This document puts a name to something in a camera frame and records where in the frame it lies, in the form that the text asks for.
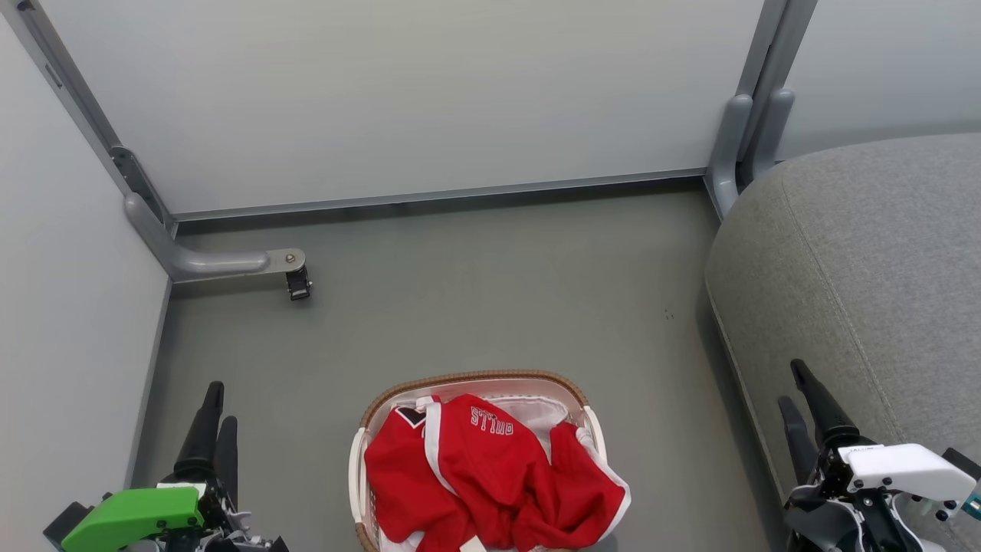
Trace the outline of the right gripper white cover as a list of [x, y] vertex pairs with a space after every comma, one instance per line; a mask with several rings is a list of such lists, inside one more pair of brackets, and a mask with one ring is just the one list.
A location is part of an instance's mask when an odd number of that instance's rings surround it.
[[778, 398], [798, 485], [783, 507], [789, 551], [943, 551], [912, 531], [903, 498], [942, 523], [959, 513], [978, 520], [976, 462], [953, 448], [938, 455], [918, 444], [873, 445], [805, 361], [789, 370], [814, 422], [813, 440], [794, 401]]

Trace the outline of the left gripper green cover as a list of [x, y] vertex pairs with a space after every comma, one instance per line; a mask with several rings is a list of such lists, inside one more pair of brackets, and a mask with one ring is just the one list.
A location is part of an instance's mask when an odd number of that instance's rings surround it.
[[238, 510], [238, 419], [223, 416], [225, 386], [211, 382], [174, 464], [177, 482], [107, 493], [60, 514], [62, 551], [287, 551], [281, 537], [252, 537]]

